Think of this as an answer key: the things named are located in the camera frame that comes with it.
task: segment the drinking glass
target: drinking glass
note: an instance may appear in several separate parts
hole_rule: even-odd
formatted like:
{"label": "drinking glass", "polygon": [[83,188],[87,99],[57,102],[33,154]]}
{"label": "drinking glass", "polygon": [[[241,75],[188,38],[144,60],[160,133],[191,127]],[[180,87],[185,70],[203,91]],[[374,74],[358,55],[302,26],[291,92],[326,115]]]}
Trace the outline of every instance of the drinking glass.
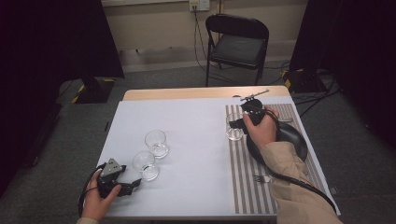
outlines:
{"label": "drinking glass", "polygon": [[227,116],[226,119],[226,134],[228,139],[232,141],[238,141],[244,135],[244,131],[242,129],[234,129],[230,126],[230,121],[236,121],[242,118],[241,113],[231,113]]}
{"label": "drinking glass", "polygon": [[132,166],[142,175],[144,180],[150,181],[155,179],[160,172],[154,163],[155,157],[150,151],[141,151],[134,156]]}
{"label": "drinking glass", "polygon": [[145,142],[155,158],[160,159],[168,154],[169,147],[166,144],[166,134],[163,131],[154,130],[149,132],[146,135]]}

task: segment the striped placemat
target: striped placemat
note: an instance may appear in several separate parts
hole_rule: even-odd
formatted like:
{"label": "striped placemat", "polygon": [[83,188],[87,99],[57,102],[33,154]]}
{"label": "striped placemat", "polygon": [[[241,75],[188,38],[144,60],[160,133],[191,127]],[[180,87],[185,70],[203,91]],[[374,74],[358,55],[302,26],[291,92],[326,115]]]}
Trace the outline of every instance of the striped placemat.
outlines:
{"label": "striped placemat", "polygon": [[[270,105],[279,111],[280,119],[292,118],[293,122],[289,123],[299,132],[301,128],[297,122],[291,104]],[[239,112],[243,113],[239,105],[226,105],[226,115]],[[265,172],[264,167],[256,162],[248,152],[246,136],[239,141],[229,140],[230,163],[233,177],[233,200],[234,211],[236,214],[263,214],[275,215],[276,202],[270,196],[268,184],[258,184],[254,181],[254,175],[269,175]],[[321,191],[324,191],[322,178],[313,162],[311,153],[305,160],[308,171],[308,178],[311,183]]]}

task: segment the black curtain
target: black curtain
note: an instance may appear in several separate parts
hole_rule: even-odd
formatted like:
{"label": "black curtain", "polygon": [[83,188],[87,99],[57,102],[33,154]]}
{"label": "black curtain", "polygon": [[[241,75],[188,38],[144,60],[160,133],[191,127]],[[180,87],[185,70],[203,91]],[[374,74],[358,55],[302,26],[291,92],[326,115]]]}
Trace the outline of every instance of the black curtain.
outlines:
{"label": "black curtain", "polygon": [[60,85],[123,73],[100,0],[2,1],[0,33],[2,195],[40,137]]}
{"label": "black curtain", "polygon": [[335,73],[367,127],[396,147],[396,2],[309,0],[290,70]]}

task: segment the hand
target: hand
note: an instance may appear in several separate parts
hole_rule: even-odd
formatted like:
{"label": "hand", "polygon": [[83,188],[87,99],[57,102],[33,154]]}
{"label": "hand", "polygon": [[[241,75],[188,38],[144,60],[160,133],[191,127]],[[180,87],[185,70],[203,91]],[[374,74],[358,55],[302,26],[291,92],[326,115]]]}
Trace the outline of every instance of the hand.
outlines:
{"label": "hand", "polygon": [[91,178],[87,186],[88,192],[85,195],[84,209],[81,217],[89,217],[100,221],[107,213],[108,207],[120,192],[121,185],[114,187],[108,196],[103,199],[100,197],[99,189],[97,188],[97,178],[102,171],[97,171]]}
{"label": "hand", "polygon": [[[274,110],[269,105],[266,105],[264,108],[274,112],[275,116],[279,118],[279,112],[277,110]],[[250,138],[258,148],[263,148],[267,144],[276,141],[276,124],[270,116],[264,116],[262,122],[257,126],[254,126],[247,114],[243,116]]]}

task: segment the person's right hand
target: person's right hand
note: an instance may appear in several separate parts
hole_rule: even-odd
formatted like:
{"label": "person's right hand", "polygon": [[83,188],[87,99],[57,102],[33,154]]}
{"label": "person's right hand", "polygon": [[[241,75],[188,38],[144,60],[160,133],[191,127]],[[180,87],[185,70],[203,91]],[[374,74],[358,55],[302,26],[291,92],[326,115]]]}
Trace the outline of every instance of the person's right hand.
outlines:
{"label": "person's right hand", "polygon": [[[266,110],[272,111],[275,116],[279,118],[279,112],[277,110],[274,110],[268,105],[266,105],[264,108]],[[267,144],[276,141],[276,124],[270,116],[264,116],[262,122],[260,122],[260,124],[257,126],[254,126],[248,114],[244,114],[243,116],[250,138],[258,148],[263,148]]]}

